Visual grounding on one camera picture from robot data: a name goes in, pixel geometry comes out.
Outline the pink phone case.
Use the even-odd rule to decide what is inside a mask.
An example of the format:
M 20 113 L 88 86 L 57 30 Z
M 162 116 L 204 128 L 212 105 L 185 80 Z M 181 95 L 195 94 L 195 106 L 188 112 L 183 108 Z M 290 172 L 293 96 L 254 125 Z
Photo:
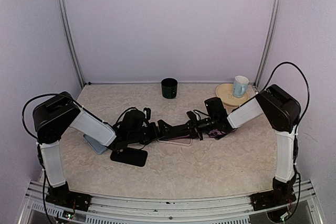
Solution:
M 191 146 L 192 139 L 190 138 L 180 138 L 175 140 L 158 140 L 159 143 L 178 145 L 178 146 Z

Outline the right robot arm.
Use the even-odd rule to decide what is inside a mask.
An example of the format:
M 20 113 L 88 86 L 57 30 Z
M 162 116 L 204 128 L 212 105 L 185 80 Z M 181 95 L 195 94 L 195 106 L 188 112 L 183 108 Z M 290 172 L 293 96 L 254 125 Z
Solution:
M 218 133 L 224 137 L 245 123 L 264 115 L 277 139 L 277 167 L 275 180 L 288 183 L 295 176 L 295 141 L 301 106 L 297 100 L 273 84 L 228 113 L 220 98 L 205 100 L 207 117 L 197 119 L 187 113 L 189 121 L 168 130 L 168 138 L 198 138 Z

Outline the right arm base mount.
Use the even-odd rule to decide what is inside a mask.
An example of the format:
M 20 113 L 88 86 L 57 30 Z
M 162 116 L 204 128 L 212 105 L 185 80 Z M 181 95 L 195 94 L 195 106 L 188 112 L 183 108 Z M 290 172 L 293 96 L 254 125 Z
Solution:
M 282 194 L 274 190 L 255 193 L 250 195 L 254 211 L 278 207 L 296 201 L 294 193 Z

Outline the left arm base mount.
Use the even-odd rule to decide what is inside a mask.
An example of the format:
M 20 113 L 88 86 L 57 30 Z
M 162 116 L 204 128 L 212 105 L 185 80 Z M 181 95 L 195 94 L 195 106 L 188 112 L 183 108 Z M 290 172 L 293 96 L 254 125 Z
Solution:
M 46 201 L 56 206 L 87 212 L 91 198 L 91 195 L 88 194 L 68 191 L 64 194 L 58 194 L 57 196 L 52 193 L 47 193 Z

